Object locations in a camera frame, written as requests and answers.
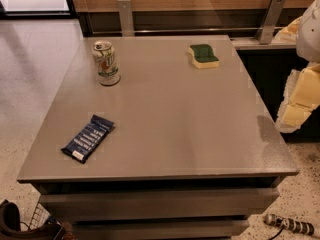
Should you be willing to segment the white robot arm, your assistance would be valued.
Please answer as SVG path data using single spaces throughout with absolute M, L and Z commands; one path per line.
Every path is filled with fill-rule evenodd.
M 281 30 L 278 40 L 296 41 L 297 55 L 308 62 L 301 71 L 293 69 L 285 84 L 276 127 L 281 133 L 301 128 L 320 106 L 320 0 Z

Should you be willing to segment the cream foam padded gripper finger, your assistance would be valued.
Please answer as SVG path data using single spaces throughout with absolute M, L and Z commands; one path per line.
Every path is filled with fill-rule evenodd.
M 312 112 L 320 106 L 320 64 L 309 63 L 302 71 L 289 74 L 276 119 L 281 133 L 301 128 Z

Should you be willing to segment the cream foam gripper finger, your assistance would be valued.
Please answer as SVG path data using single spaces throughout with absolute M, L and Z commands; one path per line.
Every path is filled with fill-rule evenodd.
M 289 25 L 281 29 L 275 35 L 275 39 L 278 41 L 295 43 L 301 19 L 302 17 L 298 17 L 295 20 L 293 20 Z

